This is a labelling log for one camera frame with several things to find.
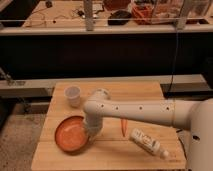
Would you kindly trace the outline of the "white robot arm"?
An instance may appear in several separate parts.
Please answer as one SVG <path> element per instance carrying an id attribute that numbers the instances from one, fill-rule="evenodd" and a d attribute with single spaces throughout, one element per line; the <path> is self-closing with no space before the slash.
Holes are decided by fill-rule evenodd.
<path id="1" fill-rule="evenodd" d="M 213 98 L 204 101 L 113 101 L 97 89 L 83 105 L 84 125 L 90 136 L 102 129 L 103 118 L 124 118 L 188 130 L 191 134 L 187 171 L 213 171 Z"/>

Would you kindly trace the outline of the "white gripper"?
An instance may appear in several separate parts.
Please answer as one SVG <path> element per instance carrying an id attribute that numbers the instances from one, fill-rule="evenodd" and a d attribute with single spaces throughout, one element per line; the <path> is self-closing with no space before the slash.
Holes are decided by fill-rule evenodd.
<path id="1" fill-rule="evenodd" d="M 92 141 L 102 129 L 102 118 L 96 115 L 86 114 L 83 125 L 89 140 Z"/>

